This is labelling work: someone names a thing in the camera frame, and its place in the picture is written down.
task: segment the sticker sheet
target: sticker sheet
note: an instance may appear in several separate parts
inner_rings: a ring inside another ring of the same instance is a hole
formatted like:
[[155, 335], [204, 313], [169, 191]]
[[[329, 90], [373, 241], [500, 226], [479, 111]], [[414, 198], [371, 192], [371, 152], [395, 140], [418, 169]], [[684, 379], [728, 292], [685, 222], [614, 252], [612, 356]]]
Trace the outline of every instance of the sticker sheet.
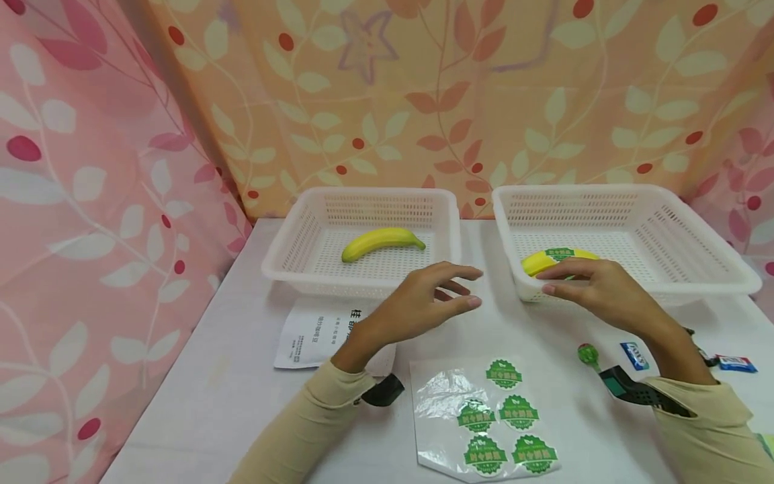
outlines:
[[421, 465], [463, 482], [534, 477], [561, 467], [517, 358], [411, 362], [411, 387]]

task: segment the finger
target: finger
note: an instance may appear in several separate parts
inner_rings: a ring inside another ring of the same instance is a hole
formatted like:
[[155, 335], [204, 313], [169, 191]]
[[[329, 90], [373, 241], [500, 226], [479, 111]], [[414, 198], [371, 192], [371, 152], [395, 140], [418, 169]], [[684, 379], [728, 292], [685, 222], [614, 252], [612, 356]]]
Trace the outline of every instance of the finger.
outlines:
[[436, 298], [436, 299], [438, 299], [439, 301], [448, 301], [448, 300], [452, 300], [452, 297], [451, 297], [449, 294], [446, 294], [446, 293], [444, 293], [444, 292], [443, 292], [442, 290], [440, 290], [440, 289], [436, 289], [436, 290], [435, 290], [435, 292], [433, 293], [433, 297], [435, 297], [435, 298]]
[[476, 269], [473, 266], [458, 266], [448, 262], [433, 264], [428, 269], [428, 277], [432, 278], [433, 285], [438, 287], [441, 283], [445, 283], [455, 277], [460, 277], [466, 280], [476, 280], [484, 275], [484, 272], [480, 269]]
[[436, 303], [436, 311], [440, 316], [440, 321], [443, 323], [447, 319], [472, 311], [479, 306], [481, 306], [480, 297], [459, 296], [443, 303]]
[[564, 279], [566, 276], [586, 276], [592, 277], [598, 270], [603, 260], [581, 259], [578, 257], [567, 257], [562, 262], [551, 266], [548, 269], [538, 273], [535, 278], [542, 280]]
[[543, 286], [543, 292], [549, 296], [572, 301], [575, 304], [581, 303], [585, 286], [575, 286], [573, 284], [551, 283]]
[[443, 287], [445, 290], [450, 290], [451, 292], [457, 293], [460, 296], [469, 296], [471, 293], [470, 289], [453, 280], [448, 280], [445, 283], [441, 283], [438, 285], [438, 287]]

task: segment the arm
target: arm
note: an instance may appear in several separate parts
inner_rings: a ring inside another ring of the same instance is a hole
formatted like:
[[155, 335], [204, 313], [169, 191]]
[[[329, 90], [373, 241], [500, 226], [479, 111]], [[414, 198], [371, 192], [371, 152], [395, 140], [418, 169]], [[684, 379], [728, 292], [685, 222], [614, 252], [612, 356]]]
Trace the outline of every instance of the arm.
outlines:
[[[421, 335], [471, 311], [481, 300], [454, 282], [482, 272], [450, 263], [409, 274], [374, 313], [352, 328], [349, 339], [324, 363], [287, 407], [263, 430], [229, 484], [298, 484], [350, 426], [360, 396], [374, 386], [365, 371], [386, 345]], [[460, 294], [452, 297], [449, 293]]]
[[752, 413], [727, 383], [715, 381], [685, 330], [669, 318], [643, 340], [661, 372], [644, 383], [694, 415], [654, 409], [686, 482], [774, 482], [774, 461], [747, 426]]
[[588, 285], [550, 282], [543, 292], [573, 301], [601, 320], [639, 336], [661, 376], [644, 383], [692, 412], [685, 418], [654, 409], [656, 421], [686, 482], [774, 482], [774, 462], [747, 422], [750, 410], [705, 366], [687, 332], [617, 263], [566, 259], [538, 275], [584, 276]]

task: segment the orange curtain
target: orange curtain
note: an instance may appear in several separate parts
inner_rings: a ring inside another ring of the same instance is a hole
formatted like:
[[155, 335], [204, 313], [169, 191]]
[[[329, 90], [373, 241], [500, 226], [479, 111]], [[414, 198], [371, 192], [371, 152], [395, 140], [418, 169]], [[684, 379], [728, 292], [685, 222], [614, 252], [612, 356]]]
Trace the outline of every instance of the orange curtain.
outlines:
[[761, 95], [774, 0], [149, 0], [252, 218], [317, 185], [688, 194]]

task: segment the paper document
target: paper document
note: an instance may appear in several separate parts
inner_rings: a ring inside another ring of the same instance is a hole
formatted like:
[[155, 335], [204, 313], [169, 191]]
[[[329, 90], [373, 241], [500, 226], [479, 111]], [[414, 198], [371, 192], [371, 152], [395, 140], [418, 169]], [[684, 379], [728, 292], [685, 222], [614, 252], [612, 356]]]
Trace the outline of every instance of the paper document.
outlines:
[[[320, 366], [347, 341], [352, 327], [369, 316], [378, 301], [300, 297], [288, 314], [279, 336], [275, 368]], [[395, 360], [395, 345], [382, 348], [365, 370], [387, 376]]]

